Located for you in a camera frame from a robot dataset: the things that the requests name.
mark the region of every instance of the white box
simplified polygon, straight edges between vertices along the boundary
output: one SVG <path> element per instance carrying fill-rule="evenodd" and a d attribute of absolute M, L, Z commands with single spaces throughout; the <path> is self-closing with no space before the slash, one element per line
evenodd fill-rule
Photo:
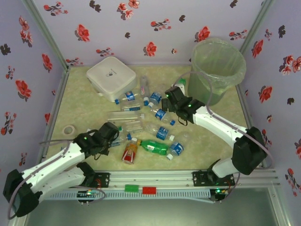
<path fill-rule="evenodd" d="M 90 68 L 86 76 L 95 90 L 112 102 L 137 85 L 136 73 L 113 56 Z"/>

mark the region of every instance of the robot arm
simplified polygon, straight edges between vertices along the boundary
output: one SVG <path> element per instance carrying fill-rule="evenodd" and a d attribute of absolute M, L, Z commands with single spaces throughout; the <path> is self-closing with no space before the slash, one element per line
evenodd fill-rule
<path fill-rule="evenodd" d="M 118 128 L 110 122 L 99 130 L 79 134 L 68 149 L 46 161 L 19 173 L 11 171 L 6 179 L 3 195 L 12 207 L 17 217 L 22 217 L 33 211 L 45 198 L 72 186 L 89 186 L 95 172 L 82 162 L 91 155 L 108 155 L 109 147 L 119 135 Z M 69 171 L 67 168 L 76 165 Z"/>
<path fill-rule="evenodd" d="M 209 179 L 213 183 L 229 174 L 243 173 L 249 175 L 266 157 L 267 154 L 247 136 L 264 146 L 260 131 L 238 126 L 221 116 L 208 112 L 204 103 L 186 97 L 177 86 L 165 92 L 172 110 L 182 120 L 195 123 L 213 132 L 233 148 L 233 156 L 214 162 L 207 170 Z"/>

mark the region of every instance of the white cable tray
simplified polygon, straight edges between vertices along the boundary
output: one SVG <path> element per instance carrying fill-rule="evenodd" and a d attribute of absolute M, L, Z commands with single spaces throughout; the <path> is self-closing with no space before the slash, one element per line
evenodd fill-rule
<path fill-rule="evenodd" d="M 210 198 L 209 189 L 191 189 L 191 190 L 157 190 L 157 194 L 142 194 L 142 190 L 138 193 L 125 192 L 122 190 L 105 190 L 107 194 L 106 200 L 120 200 L 120 199 L 185 199 L 185 198 Z M 93 197 L 82 198 L 77 197 L 78 190 L 62 191 L 50 196 L 47 200 L 92 200 L 103 197 L 102 193 L 93 195 Z"/>

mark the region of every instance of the plastic bottle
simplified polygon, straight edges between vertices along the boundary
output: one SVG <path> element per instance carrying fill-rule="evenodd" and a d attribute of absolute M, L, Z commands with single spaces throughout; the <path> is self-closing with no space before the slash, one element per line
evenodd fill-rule
<path fill-rule="evenodd" d="M 149 97 L 151 95 L 150 88 L 149 88 L 149 81 L 146 75 L 140 77 L 140 90 L 141 90 L 141 97 L 143 98 L 144 106 L 149 104 Z"/>
<path fill-rule="evenodd" d="M 128 112 L 108 112 L 108 121 L 112 123 L 117 122 L 127 122 L 136 121 L 140 119 L 145 119 L 145 114 L 138 111 L 128 111 Z"/>
<path fill-rule="evenodd" d="M 120 110 L 124 112 L 139 111 L 143 107 L 142 100 L 130 100 L 120 103 Z"/>
<path fill-rule="evenodd" d="M 168 145 L 166 144 L 153 140 L 138 140 L 137 144 L 148 152 L 157 153 L 159 155 L 167 155 Z"/>
<path fill-rule="evenodd" d="M 126 149 L 122 155 L 122 161 L 128 164 L 133 164 L 137 153 L 137 138 L 133 137 L 127 144 Z"/>
<path fill-rule="evenodd" d="M 154 105 L 159 105 L 162 95 L 160 92 L 153 92 L 150 96 L 150 102 L 148 107 L 152 108 Z"/>
<path fill-rule="evenodd" d="M 179 156 L 184 151 L 184 147 L 189 142 L 189 138 L 190 136 L 188 133 L 178 135 L 174 143 L 168 149 L 168 155 L 166 157 L 169 160 L 172 160 L 174 156 Z"/>
<path fill-rule="evenodd" d="M 159 119 L 160 121 L 166 123 L 166 124 L 170 124 L 170 125 L 174 125 L 175 124 L 175 120 L 173 120 L 171 118 L 171 114 L 163 111 L 161 108 L 158 107 L 153 107 L 150 109 L 150 111 L 153 113 L 153 115 L 155 115 L 155 117 L 157 119 Z"/>
<path fill-rule="evenodd" d="M 119 146 L 125 141 L 132 139 L 131 134 L 124 132 L 121 126 L 119 126 L 118 129 L 119 129 L 119 136 L 111 143 L 111 147 Z"/>
<path fill-rule="evenodd" d="M 141 91 L 139 89 L 133 89 L 132 91 L 122 94 L 118 99 L 115 100 L 115 103 L 119 105 L 122 102 L 136 100 L 140 96 L 141 96 Z"/>
<path fill-rule="evenodd" d="M 163 126 L 148 123 L 145 125 L 145 131 L 153 134 L 161 140 L 174 140 L 174 135 L 172 135 L 168 129 L 164 128 Z"/>

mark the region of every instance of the tape roll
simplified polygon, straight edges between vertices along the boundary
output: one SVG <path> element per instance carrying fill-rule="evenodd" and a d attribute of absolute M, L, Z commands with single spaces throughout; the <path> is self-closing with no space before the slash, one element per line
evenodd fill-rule
<path fill-rule="evenodd" d="M 66 136 L 71 136 L 75 133 L 75 127 L 72 125 L 65 126 L 62 133 Z"/>

